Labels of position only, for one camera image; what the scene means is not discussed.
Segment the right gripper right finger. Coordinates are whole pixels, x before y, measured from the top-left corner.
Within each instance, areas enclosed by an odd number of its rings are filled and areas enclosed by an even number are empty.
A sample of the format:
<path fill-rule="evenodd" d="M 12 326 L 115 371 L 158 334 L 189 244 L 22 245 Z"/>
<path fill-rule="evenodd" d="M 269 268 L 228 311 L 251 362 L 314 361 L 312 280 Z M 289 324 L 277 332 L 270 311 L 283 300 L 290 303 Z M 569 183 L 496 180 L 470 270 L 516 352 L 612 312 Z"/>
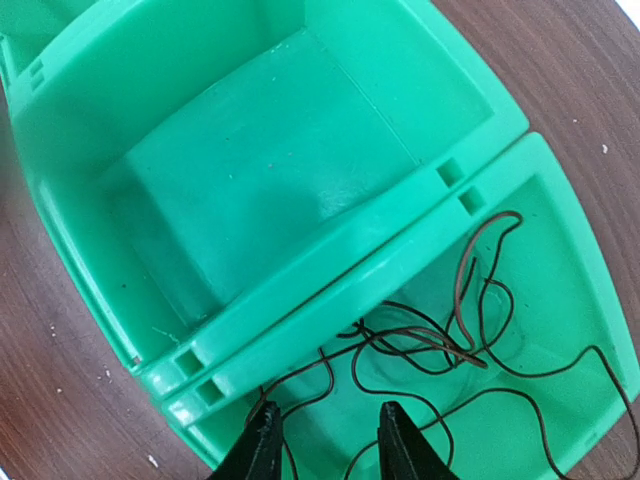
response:
<path fill-rule="evenodd" d="M 403 407 L 384 402 L 377 429 L 382 479 L 455 479 Z"/>

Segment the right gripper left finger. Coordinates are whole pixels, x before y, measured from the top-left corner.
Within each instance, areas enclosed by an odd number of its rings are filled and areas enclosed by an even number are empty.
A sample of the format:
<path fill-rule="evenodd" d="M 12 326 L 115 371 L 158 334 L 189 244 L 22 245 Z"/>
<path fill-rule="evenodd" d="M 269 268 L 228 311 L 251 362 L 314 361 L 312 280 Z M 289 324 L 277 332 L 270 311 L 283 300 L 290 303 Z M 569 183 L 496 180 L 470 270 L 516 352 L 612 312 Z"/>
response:
<path fill-rule="evenodd" d="M 209 479 L 281 479 L 282 450 L 281 410 L 276 402 L 266 401 Z"/>

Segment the green bin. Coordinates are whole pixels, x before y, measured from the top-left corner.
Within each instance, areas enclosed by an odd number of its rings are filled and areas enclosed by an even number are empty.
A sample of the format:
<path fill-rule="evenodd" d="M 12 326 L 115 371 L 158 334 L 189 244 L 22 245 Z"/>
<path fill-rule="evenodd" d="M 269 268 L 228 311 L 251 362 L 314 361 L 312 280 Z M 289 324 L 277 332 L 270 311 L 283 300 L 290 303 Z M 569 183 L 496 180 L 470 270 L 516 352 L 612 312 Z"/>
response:
<path fill-rule="evenodd" d="M 6 97 L 11 84 L 92 0 L 1 2 L 1 78 Z"/>
<path fill-rule="evenodd" d="M 95 1 L 7 99 L 46 229 L 155 399 L 529 126 L 429 1 Z"/>
<path fill-rule="evenodd" d="M 386 401 L 464 479 L 566 474 L 638 397 L 639 365 L 543 137 L 523 137 L 166 410 L 217 466 L 261 393 L 292 411 L 285 478 L 377 478 Z"/>

